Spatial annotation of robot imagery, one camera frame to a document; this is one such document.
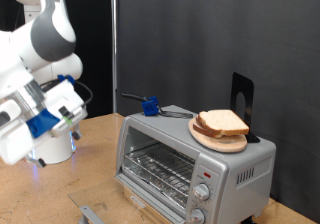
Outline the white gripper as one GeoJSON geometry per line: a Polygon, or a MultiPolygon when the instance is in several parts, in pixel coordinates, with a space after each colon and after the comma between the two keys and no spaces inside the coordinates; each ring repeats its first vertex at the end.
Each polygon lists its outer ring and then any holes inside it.
{"type": "MultiPolygon", "coordinates": [[[[14,100],[0,105],[0,157],[7,164],[14,165],[32,149],[51,137],[50,130],[56,124],[56,117],[47,109],[25,121],[22,110],[14,100]]],[[[80,126],[76,124],[71,131],[74,140],[82,137],[80,126]]],[[[39,158],[37,166],[44,168],[46,162],[39,158]]]]}

